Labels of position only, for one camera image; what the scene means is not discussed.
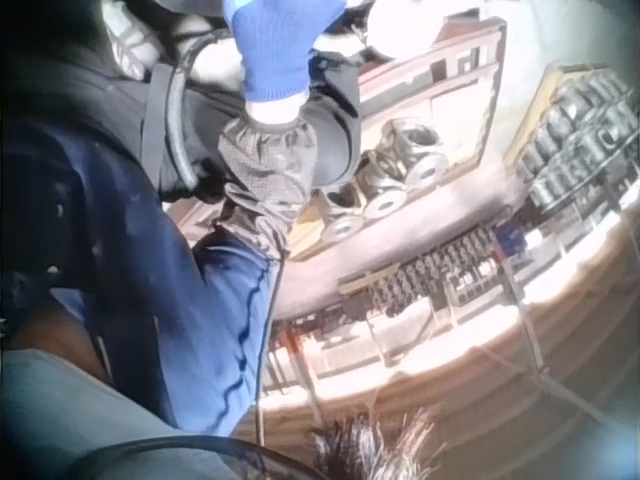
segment machine part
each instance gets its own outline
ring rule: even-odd
[[[368,163],[356,174],[356,184],[366,199],[363,215],[368,219],[382,218],[407,201],[402,171],[393,159],[380,152],[370,151],[366,155]]]
[[[427,53],[444,24],[441,4],[437,0],[377,0],[367,17],[367,45],[397,60]]]
[[[607,108],[607,100],[602,98],[598,91],[593,88],[591,77],[578,78],[575,80],[575,84],[591,109],[594,110],[594,118],[597,118]]]
[[[446,172],[449,160],[441,152],[442,142],[431,127],[414,119],[393,119],[383,127],[381,148],[391,150],[406,171],[409,188],[434,185]]]
[[[545,159],[542,158],[535,143],[530,143],[526,152],[522,156],[522,164],[530,172],[530,176],[537,177],[546,166]]]
[[[401,189],[387,190],[371,198],[364,207],[364,216],[382,218],[398,210],[407,201],[407,192]]]
[[[564,111],[576,127],[591,122],[597,115],[578,89],[575,80],[568,80],[558,88],[554,103]]]
[[[545,160],[545,163],[552,161],[556,153],[560,151],[561,144],[556,141],[548,130],[547,124],[542,123],[535,139],[535,148],[540,156]]]
[[[364,225],[364,218],[359,215],[341,215],[331,223],[327,223],[320,234],[325,243],[337,243],[355,235]]]
[[[581,147],[584,151],[584,154],[590,155],[592,157],[592,162],[595,162],[597,165],[602,164],[607,157],[609,156],[605,149],[604,145],[601,143],[601,139],[604,139],[607,145],[610,145],[610,136],[609,135],[597,135],[596,130],[589,130],[583,133]]]
[[[611,92],[612,95],[615,95],[617,98],[626,97],[629,93],[629,87],[625,85],[611,70],[606,70],[596,78],[596,81],[601,83],[609,92]]]
[[[547,205],[551,205],[556,199],[556,196],[544,180],[537,181],[533,184],[530,195],[533,203],[542,209]]]
[[[588,82],[589,87],[594,91],[604,103],[611,105],[615,103],[622,95],[617,89],[610,88],[602,81],[602,75],[593,75]]]
[[[562,144],[573,133],[574,127],[566,112],[557,104],[552,105],[547,113],[549,134]]]
[[[325,224],[320,234],[326,243],[341,242],[364,225],[364,219],[356,214],[361,202],[354,185],[345,183],[318,190],[317,205]]]
[[[351,214],[361,207],[358,192],[350,183],[318,189],[316,198],[323,219]]]

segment circular metal ring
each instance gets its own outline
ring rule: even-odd
[[[359,215],[342,215],[326,223],[320,238],[326,243],[337,243],[357,233],[364,225]]]
[[[434,185],[447,171],[449,160],[441,153],[426,155],[407,166],[405,184],[409,188],[425,188]]]
[[[401,189],[389,189],[369,199],[363,215],[369,219],[386,217],[398,210],[407,201],[407,192]]]

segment cable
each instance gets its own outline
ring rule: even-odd
[[[169,80],[166,100],[166,127],[169,152],[171,153],[171,161],[178,172],[180,180],[182,180],[190,192],[196,189],[198,177],[191,167],[191,162],[189,161],[187,149],[184,144],[182,103],[187,78],[200,52],[207,46],[217,43],[218,40],[221,40],[222,37],[226,35],[227,30],[216,30],[196,40],[180,58]]]
[[[276,296],[280,288],[280,281],[282,280],[282,274],[284,272],[284,266],[289,257],[289,252],[280,251],[280,269],[276,275],[276,281],[273,286],[273,294],[271,295],[271,302],[269,303],[269,310],[267,311],[267,324],[264,329],[264,335],[260,345],[260,357],[258,357],[258,365],[256,369],[256,397],[255,397],[255,429],[256,429],[256,443],[264,447],[264,412],[260,407],[260,397],[262,394],[262,370],[265,363],[267,354],[269,353],[269,339],[271,337],[271,327],[273,325],[273,311],[276,305]]]
[[[101,448],[80,458],[67,469],[66,480],[91,480],[103,478],[107,469],[132,455],[138,455],[154,450],[192,449],[204,450],[222,454],[233,458],[245,458],[248,454],[263,457],[273,461],[276,465],[295,472],[296,478],[307,480],[326,480],[322,473],[304,465],[297,460],[280,453],[268,450],[262,446],[227,437],[210,437],[206,435],[179,435],[173,437],[148,438],[133,442],[121,443]]]

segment stacked metal parts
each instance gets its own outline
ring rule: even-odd
[[[628,105],[630,89],[609,69],[570,79],[517,164],[530,199],[542,213],[555,212],[612,163],[624,163],[638,134]]]
[[[449,299],[465,302],[466,287],[486,277],[480,268],[490,261],[493,242],[492,230],[478,227],[403,264],[393,275],[368,287],[373,307],[395,317],[424,297],[430,298],[434,312],[447,308]]]
[[[364,219],[358,215],[361,208],[360,196],[351,183],[322,189],[317,198],[325,224],[322,241],[341,242],[364,225]]]
[[[364,281],[358,291],[339,304],[292,321],[278,322],[276,328],[286,327],[300,334],[331,331],[380,313],[398,316],[423,298],[429,298],[434,313],[448,312],[450,306],[464,305],[497,285],[492,258],[496,241],[494,225],[476,226],[398,265],[383,278],[376,277],[377,272],[368,275],[367,278],[376,279]]]
[[[325,228],[324,242],[342,241],[364,225],[402,207],[413,190],[436,185],[449,161],[437,132],[417,119],[393,119],[382,129],[375,150],[363,154],[349,185],[319,192],[317,206]]]

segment worker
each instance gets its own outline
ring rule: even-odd
[[[186,128],[219,133],[215,149],[191,146],[224,167],[223,180],[204,182],[222,197],[222,214],[193,249],[162,209],[180,190],[177,175],[165,181],[162,163],[151,177],[135,142],[125,141],[136,107],[109,114],[91,92],[83,96],[78,79],[105,95],[124,85],[100,83],[95,52],[110,49],[68,44],[47,56],[30,50],[33,42],[3,64],[4,79],[17,83],[2,118],[2,433],[31,476],[62,478],[92,452],[129,441],[228,436],[247,412],[287,235],[329,160],[307,112],[350,135],[331,113],[348,101],[310,89],[309,68],[315,39],[344,8],[344,0],[225,2],[246,102],[219,132],[197,112]],[[25,58],[33,62],[20,64]],[[29,82],[20,68],[38,75]],[[74,68],[84,71],[74,76]],[[323,114],[310,103],[331,106]],[[101,478],[238,478],[225,468],[213,457],[160,451]]]

